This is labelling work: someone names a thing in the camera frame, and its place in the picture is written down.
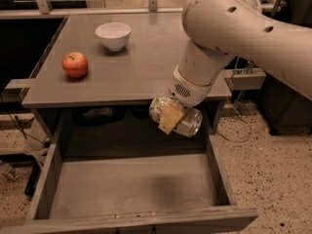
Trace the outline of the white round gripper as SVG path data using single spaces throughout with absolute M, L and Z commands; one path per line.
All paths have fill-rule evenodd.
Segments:
M 169 83 L 169 93 L 174 99 L 165 104 L 160 117 L 159 129 L 168 135 L 185 116 L 184 106 L 194 107 L 200 104 L 212 86 L 212 84 L 200 86 L 187 81 L 176 67 Z

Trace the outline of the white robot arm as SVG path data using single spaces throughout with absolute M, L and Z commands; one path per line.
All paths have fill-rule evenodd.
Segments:
M 181 14 L 189 38 L 153 119 L 159 129 L 192 137 L 201 103 L 221 70 L 246 59 L 304 97 L 312 98 L 312 29 L 271 19 L 259 0 L 187 0 Z

